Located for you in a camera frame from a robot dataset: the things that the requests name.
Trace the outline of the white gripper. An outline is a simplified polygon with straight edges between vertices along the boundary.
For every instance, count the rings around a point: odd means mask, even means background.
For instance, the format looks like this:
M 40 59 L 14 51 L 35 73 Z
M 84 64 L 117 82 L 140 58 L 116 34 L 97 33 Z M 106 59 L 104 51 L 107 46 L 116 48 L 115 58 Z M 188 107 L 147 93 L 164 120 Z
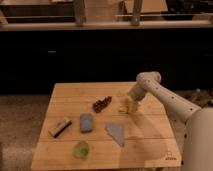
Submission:
M 146 91 L 139 85 L 134 85 L 129 91 L 129 96 L 125 99 L 125 107 L 127 113 L 134 113 L 138 110 L 138 102 L 146 96 Z

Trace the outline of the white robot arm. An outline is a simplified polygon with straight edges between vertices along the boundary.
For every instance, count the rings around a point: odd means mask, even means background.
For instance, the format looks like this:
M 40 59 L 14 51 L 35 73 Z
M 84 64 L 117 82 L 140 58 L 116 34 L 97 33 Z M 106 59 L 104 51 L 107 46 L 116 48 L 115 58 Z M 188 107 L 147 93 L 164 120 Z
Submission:
M 186 126 L 181 171 L 213 171 L 213 108 L 200 107 L 161 85 L 157 71 L 141 72 L 125 98 L 127 111 L 151 93 Z

